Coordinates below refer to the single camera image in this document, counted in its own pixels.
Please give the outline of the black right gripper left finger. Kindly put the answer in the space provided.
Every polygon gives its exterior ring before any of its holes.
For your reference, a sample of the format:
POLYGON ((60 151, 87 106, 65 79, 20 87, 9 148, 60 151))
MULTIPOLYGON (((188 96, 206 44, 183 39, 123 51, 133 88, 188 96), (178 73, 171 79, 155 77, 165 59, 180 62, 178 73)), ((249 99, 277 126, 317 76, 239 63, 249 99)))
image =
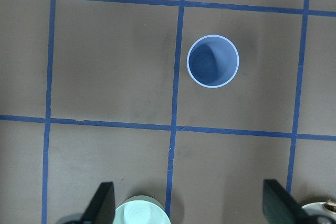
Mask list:
POLYGON ((113 223, 115 195, 113 182, 103 182, 81 217, 81 223, 113 223))

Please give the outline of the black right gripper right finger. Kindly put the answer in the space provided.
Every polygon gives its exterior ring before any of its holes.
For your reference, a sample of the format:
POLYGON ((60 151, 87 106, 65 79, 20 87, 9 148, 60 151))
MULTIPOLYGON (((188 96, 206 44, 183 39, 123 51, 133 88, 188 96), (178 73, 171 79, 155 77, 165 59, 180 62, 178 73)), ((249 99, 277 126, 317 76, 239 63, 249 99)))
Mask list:
POLYGON ((268 223, 315 223, 275 179, 265 179, 262 189, 263 214, 268 223))

